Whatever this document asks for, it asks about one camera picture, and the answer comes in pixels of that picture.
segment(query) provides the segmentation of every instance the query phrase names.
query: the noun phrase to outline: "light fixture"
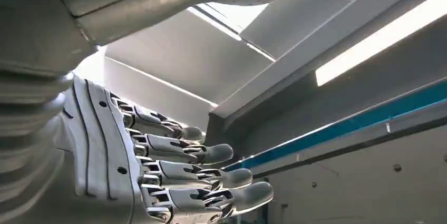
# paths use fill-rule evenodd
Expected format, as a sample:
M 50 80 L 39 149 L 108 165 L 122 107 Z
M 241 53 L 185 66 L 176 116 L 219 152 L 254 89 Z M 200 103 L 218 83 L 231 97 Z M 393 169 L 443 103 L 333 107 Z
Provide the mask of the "light fixture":
M 321 86 L 447 14 L 447 0 L 426 0 L 315 71 Z
M 204 99 L 204 98 L 202 98 L 201 96 L 195 95 L 194 93 L 191 93 L 191 92 L 189 92 L 189 91 L 187 91 L 187 90 L 185 90 L 185 89 L 182 89 L 182 88 L 180 88 L 180 87 L 178 87 L 178 86 L 176 86 L 176 85 L 174 85 L 174 84 L 172 84 L 172 83 L 166 82 L 165 80 L 162 80 L 162 79 L 160 79 L 160 78 L 158 78 L 158 77 L 156 77 L 156 76 L 153 76 L 153 75 L 151 75 L 151 74 L 148 74 L 148 73 L 146 73 L 146 72 L 144 72 L 144 71 L 141 71 L 141 70 L 139 70 L 139 69 L 136 69 L 136 68 L 134 68 L 134 67 L 132 67 L 132 66 L 129 66 L 129 65 L 125 64 L 125 63 L 122 63 L 122 62 L 119 62 L 119 61 L 117 61 L 117 60 L 114 60 L 114 59 L 112 59 L 112 58 L 109 58 L 109 57 L 106 57 L 106 58 L 109 59 L 109 60 L 111 60 L 111 61 L 114 61 L 114 62 L 116 62 L 116 63 L 118 63 L 118 64 L 120 64 L 120 65 L 123 65 L 123 66 L 125 66 L 125 67 L 127 67 L 127 68 L 129 68 L 129 69 L 131 69 L 131 70 L 134 70 L 134 71 L 136 71 L 136 72 L 138 72 L 138 73 L 140 73 L 140 74 L 143 74 L 143 75 L 145 75 L 145 76 L 147 76 L 147 77 L 150 77 L 150 78 L 152 78 L 153 80 L 155 80 L 155 81 L 157 81 L 157 82 L 159 82 L 159 83 L 162 83 L 162 84 L 167 85 L 167 86 L 169 86 L 169 87 L 171 87 L 171 88 L 173 88 L 173 89 L 176 89 L 176 90 L 178 90 L 178 91 L 180 91 L 180 92 L 183 92 L 183 93 L 186 94 L 186 95 L 189 95 L 189 96 L 191 96 L 191 97 L 193 97 L 193 98 L 196 98 L 196 99 L 198 99 L 198 100 L 202 100 L 202 101 L 204 101 L 204 102 L 207 102 L 207 103 L 209 103 L 209 104 L 210 104 L 212 107 L 214 107 L 214 108 L 216 108 L 216 107 L 219 106 L 219 105 L 216 104 L 216 103 L 213 103 L 213 102 L 211 102 L 211 101 L 209 101 L 209 100 L 207 100 L 207 99 Z
M 256 52 L 260 53 L 260 54 L 263 55 L 265 58 L 271 60 L 272 62 L 275 62 L 275 61 L 276 61 L 275 58 L 271 57 L 271 56 L 268 55 L 267 53 L 264 53 L 264 51 L 262 51 L 261 49 L 259 49 L 259 48 L 255 47 L 255 46 L 253 46 L 252 44 L 247 43 L 247 46 L 248 46 L 249 48 L 255 50 Z
M 206 22 L 210 23 L 215 28 L 221 30 L 222 32 L 224 32 L 228 36 L 234 38 L 235 40 L 237 40 L 237 41 L 241 41 L 242 40 L 242 38 L 238 34 L 234 33 L 232 30 L 230 30 L 230 29 L 226 28 L 225 26 L 219 24 L 218 22 L 214 21 L 213 19 L 211 19 L 207 15 L 203 14 L 202 12 L 198 11 L 197 9 L 195 9 L 193 7 L 189 7 L 188 10 L 191 13 L 193 13 L 195 16 L 198 16 L 199 18 L 205 20 Z

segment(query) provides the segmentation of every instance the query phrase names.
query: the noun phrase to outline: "ceiling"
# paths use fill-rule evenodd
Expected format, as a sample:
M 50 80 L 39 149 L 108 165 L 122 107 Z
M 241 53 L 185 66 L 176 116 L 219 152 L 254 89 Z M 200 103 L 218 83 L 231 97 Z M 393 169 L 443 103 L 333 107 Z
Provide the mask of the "ceiling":
M 307 65 L 399 1 L 276 0 L 246 27 L 236 23 L 243 26 L 236 38 L 186 10 L 110 44 L 105 86 L 203 130 L 209 112 L 227 118 L 228 126 L 315 70 L 318 63 Z M 214 8 L 225 17 L 226 9 Z M 237 16 L 232 13 L 224 25 Z

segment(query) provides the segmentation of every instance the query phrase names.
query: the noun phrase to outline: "screw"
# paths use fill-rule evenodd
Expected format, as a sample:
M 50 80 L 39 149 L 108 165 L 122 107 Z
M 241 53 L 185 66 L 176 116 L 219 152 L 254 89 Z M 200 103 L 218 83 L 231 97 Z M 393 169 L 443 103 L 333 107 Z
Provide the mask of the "screw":
M 401 167 L 399 164 L 395 164 L 395 165 L 393 166 L 393 169 L 394 169 L 395 172 L 401 172 L 402 167 Z

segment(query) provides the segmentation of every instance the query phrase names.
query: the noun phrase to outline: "ceiling panel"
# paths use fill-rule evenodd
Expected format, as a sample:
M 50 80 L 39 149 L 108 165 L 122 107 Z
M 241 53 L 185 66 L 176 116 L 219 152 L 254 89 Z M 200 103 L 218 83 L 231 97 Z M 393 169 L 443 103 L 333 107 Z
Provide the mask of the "ceiling panel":
M 241 36 L 279 58 L 351 0 L 277 0 Z
M 211 106 L 108 58 L 104 86 L 114 94 L 150 110 L 206 131 Z
M 215 103 L 271 63 L 189 11 L 110 44 L 106 56 Z
M 313 69 L 315 69 L 312 68 L 315 65 L 310 65 L 309 67 L 306 67 L 305 65 L 309 65 L 308 63 L 312 60 L 314 60 L 314 62 L 317 61 L 318 63 L 324 63 L 323 61 L 328 60 L 329 55 L 326 54 L 325 58 L 320 58 L 320 55 L 322 55 L 325 51 L 328 51 L 331 47 L 335 46 L 344 38 L 353 34 L 356 30 L 385 12 L 392 5 L 395 5 L 399 1 L 400 0 L 352 1 L 341 12 L 333 16 L 327 22 L 322 23 L 322 25 L 311 35 L 300 41 L 300 43 L 292 50 L 290 50 L 285 56 L 278 59 L 269 68 L 262 71 L 262 73 L 259 74 L 255 79 L 244 85 L 244 87 L 241 88 L 233 96 L 231 96 L 230 99 L 226 100 L 224 103 L 221 103 L 217 108 L 213 110 L 213 113 L 225 118 L 235 113 L 254 99 L 258 99 L 256 102 L 262 102 L 262 100 L 269 98 L 275 92 L 277 92 L 277 90 L 272 92 L 268 91 L 271 87 L 275 86 L 275 84 L 280 83 L 280 81 L 287 76 L 293 74 L 294 72 L 297 72 L 298 69 L 304 70 L 304 72 L 299 72 L 301 76 L 310 73 Z M 407 6 L 408 5 L 404 5 L 403 8 L 405 10 L 408 10 L 409 8 Z M 254 26 L 264 14 L 265 12 L 262 12 L 252 23 L 252 25 Z M 280 30 L 275 31 L 277 32 L 278 36 L 282 35 Z M 335 57 L 337 56 L 337 54 L 331 54 L 330 56 Z

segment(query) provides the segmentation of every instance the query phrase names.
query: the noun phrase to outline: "blue stripe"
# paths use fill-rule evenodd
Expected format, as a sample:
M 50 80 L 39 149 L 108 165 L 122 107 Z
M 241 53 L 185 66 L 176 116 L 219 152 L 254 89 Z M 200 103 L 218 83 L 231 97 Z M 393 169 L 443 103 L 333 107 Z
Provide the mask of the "blue stripe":
M 253 158 L 245 159 L 242 163 L 234 163 L 228 166 L 227 170 L 234 170 L 242 167 L 250 169 L 331 139 L 355 132 L 367 126 L 372 126 L 445 100 L 447 100 L 447 81 L 440 82 L 418 92 L 383 104 L 377 108 L 365 111 L 364 113 L 340 121 L 320 131 L 270 149 Z

